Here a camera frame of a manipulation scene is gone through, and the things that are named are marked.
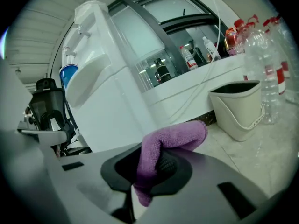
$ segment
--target black slot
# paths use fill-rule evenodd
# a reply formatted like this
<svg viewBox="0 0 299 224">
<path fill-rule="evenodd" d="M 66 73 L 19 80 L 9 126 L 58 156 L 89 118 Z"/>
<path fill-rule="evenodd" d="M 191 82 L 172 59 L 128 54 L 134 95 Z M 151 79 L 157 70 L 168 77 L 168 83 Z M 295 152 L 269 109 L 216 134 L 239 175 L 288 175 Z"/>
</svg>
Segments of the black slot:
<svg viewBox="0 0 299 224">
<path fill-rule="evenodd" d="M 255 206 L 231 182 L 224 182 L 217 186 L 240 219 L 256 210 Z"/>
<path fill-rule="evenodd" d="M 115 164 L 115 171 L 128 180 L 131 184 L 136 182 L 136 172 L 139 163 L 141 148 L 131 152 Z M 178 161 L 171 155 L 161 152 L 156 165 L 157 177 L 155 185 L 172 177 L 177 171 Z"/>
<path fill-rule="evenodd" d="M 69 171 L 69 170 L 72 170 L 74 168 L 79 168 L 79 167 L 81 167 L 83 165 L 84 164 L 81 163 L 81 162 L 74 162 L 74 163 L 62 165 L 62 168 L 64 169 L 64 171 Z"/>
</svg>

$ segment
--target ceiling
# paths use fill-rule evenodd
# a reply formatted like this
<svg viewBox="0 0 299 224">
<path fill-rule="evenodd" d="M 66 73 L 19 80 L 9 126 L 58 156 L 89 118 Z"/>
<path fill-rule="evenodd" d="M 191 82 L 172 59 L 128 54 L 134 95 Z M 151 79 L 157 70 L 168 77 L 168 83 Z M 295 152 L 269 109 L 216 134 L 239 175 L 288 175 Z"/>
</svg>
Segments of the ceiling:
<svg viewBox="0 0 299 224">
<path fill-rule="evenodd" d="M 29 90 L 51 70 L 74 9 L 85 1 L 31 0 L 8 30 L 5 57 Z"/>
</svg>

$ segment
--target bucket handle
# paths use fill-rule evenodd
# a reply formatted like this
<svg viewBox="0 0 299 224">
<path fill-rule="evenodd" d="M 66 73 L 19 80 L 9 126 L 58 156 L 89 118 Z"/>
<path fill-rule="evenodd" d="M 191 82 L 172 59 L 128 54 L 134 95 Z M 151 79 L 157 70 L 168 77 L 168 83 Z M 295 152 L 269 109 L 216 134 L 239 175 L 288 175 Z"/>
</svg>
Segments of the bucket handle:
<svg viewBox="0 0 299 224">
<path fill-rule="evenodd" d="M 253 129 L 255 126 L 257 126 L 257 124 L 263 119 L 263 117 L 265 116 L 265 107 L 263 106 L 263 104 L 261 103 L 261 115 L 255 120 L 252 122 L 252 124 L 249 126 L 249 127 L 244 127 L 242 126 L 238 121 L 237 119 L 235 118 L 234 114 L 231 112 L 231 110 L 227 107 L 227 105 L 219 98 L 219 101 L 226 107 L 226 109 L 231 113 L 231 115 L 233 116 L 234 120 L 236 121 L 236 123 L 243 129 L 245 130 L 251 130 Z"/>
</svg>

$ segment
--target black bottle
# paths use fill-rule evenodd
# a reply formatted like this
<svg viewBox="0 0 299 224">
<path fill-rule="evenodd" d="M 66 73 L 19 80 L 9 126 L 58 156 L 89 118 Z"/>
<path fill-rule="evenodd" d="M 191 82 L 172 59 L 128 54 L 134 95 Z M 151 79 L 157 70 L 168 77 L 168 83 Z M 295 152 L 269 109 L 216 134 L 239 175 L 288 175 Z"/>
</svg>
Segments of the black bottle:
<svg viewBox="0 0 299 224">
<path fill-rule="evenodd" d="M 160 79 L 162 83 L 171 79 L 171 76 L 169 74 L 166 65 L 163 64 L 160 58 L 155 60 L 155 65 L 157 67 L 157 72 L 160 75 Z"/>
</svg>

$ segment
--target white cable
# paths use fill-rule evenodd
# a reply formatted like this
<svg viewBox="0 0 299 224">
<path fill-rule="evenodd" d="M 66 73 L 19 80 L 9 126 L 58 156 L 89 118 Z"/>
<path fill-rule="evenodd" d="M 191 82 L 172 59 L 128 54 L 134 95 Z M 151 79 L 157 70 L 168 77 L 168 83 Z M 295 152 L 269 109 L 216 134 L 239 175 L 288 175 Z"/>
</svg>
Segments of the white cable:
<svg viewBox="0 0 299 224">
<path fill-rule="evenodd" d="M 219 45 L 219 40 L 220 40 L 220 28 L 221 28 L 221 20 L 220 20 L 220 13 L 219 13 L 219 10 L 218 10 L 218 7 L 217 7 L 217 5 L 216 5 L 216 2 L 215 2 L 215 0 L 212 0 L 213 1 L 213 3 L 214 3 L 214 5 L 215 5 L 215 8 L 216 8 L 216 11 L 217 11 L 217 15 L 218 15 L 218 19 L 219 19 L 219 25 L 218 25 L 218 40 L 217 40 L 217 45 L 216 45 L 216 50 L 218 50 L 218 45 Z M 191 104 L 191 102 L 203 91 L 203 89 L 206 87 L 206 84 L 207 84 L 207 80 L 209 79 L 209 77 L 208 77 L 208 75 L 211 73 L 211 71 L 214 69 L 214 63 L 213 63 L 213 61 L 214 61 L 214 59 L 215 59 L 215 57 L 216 56 L 214 56 L 213 57 L 213 59 L 212 59 L 212 61 L 210 62 L 210 68 L 209 68 L 209 70 L 208 70 L 208 72 L 206 73 L 206 75 L 205 75 L 205 77 L 202 79 L 202 81 L 199 83 L 199 84 L 197 84 L 197 87 L 195 88 L 195 90 L 192 92 L 192 94 L 190 95 L 190 97 L 181 105 L 181 107 L 179 107 L 178 108 L 178 110 L 176 111 L 176 112 L 174 112 L 170 117 L 169 117 L 169 119 L 171 118 L 171 117 L 173 117 L 175 114 L 177 114 L 182 108 L 183 108 L 183 106 L 185 106 L 187 103 L 188 103 L 188 101 L 192 98 L 192 96 L 193 96 L 193 94 L 197 91 L 197 89 L 200 87 L 200 85 L 204 82 L 204 81 L 206 81 L 206 83 L 202 86 L 202 88 L 200 89 L 200 91 L 199 92 L 197 92 L 196 93 L 196 95 L 191 99 L 191 101 L 185 106 L 185 108 L 184 108 L 184 110 L 181 112 L 181 114 L 180 115 L 178 115 L 178 117 L 176 117 L 171 123 L 174 123 L 176 120 L 178 120 L 180 117 L 181 117 L 181 115 L 185 112 L 185 110 L 186 110 L 186 108 Z"/>
</svg>

